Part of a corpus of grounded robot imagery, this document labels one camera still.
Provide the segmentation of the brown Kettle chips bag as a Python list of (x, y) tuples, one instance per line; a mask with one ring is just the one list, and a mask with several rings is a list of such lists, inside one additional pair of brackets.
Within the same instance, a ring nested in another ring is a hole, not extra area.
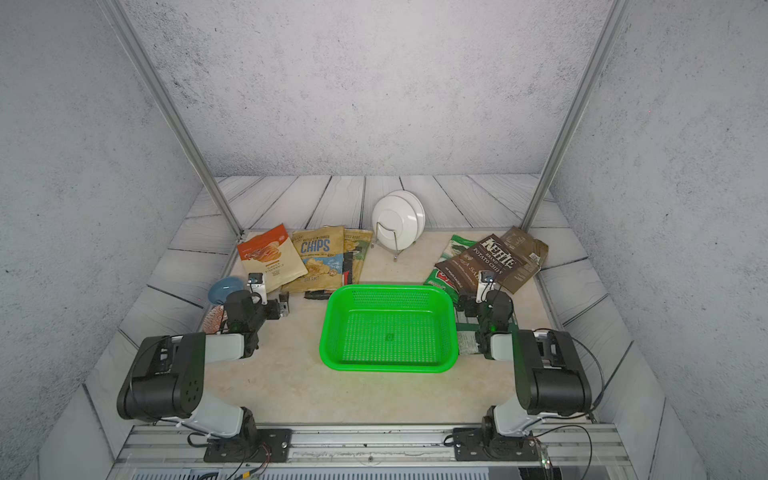
[(459, 294), (474, 294), (477, 290), (477, 274), (491, 270), (496, 274), (495, 282), (502, 286), (502, 280), (520, 266), (501, 238), (491, 234), (461, 254), (435, 265), (438, 271), (455, 287)]

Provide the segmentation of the dark green chips bag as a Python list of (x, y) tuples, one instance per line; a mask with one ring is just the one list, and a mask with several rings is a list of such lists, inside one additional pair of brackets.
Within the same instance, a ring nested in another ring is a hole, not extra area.
[(458, 351), (460, 356), (484, 355), (484, 349), (477, 340), (480, 326), (475, 323), (457, 323)]

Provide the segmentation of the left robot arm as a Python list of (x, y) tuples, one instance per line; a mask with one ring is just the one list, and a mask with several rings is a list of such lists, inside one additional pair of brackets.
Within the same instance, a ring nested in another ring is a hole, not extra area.
[(247, 290), (225, 302), (227, 331), (145, 338), (119, 390), (116, 410), (125, 420), (180, 424), (209, 438), (254, 436), (252, 414), (205, 389), (208, 364), (249, 358), (268, 320), (289, 313), (290, 294), (261, 301)]

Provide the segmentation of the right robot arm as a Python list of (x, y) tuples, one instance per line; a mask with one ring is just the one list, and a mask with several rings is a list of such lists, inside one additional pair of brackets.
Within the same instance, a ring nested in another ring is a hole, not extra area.
[(462, 353), (513, 366), (515, 396), (483, 418), (488, 441), (522, 438), (546, 419), (575, 419), (593, 410), (592, 387), (569, 333), (520, 328), (513, 301), (501, 290), (475, 299), (461, 295), (458, 313), (470, 322), (460, 332)]

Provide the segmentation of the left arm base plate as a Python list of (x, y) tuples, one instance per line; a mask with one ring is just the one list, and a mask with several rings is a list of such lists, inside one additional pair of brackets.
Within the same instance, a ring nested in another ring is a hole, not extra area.
[(233, 438), (208, 441), (205, 463), (286, 463), (293, 431), (287, 428), (247, 430)]

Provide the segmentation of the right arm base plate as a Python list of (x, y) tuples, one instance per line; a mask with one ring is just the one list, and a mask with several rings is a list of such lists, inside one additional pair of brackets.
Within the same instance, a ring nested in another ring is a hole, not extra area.
[(536, 462), (540, 459), (536, 444), (522, 437), (488, 433), (483, 428), (454, 428), (443, 445), (453, 449), (459, 462)]

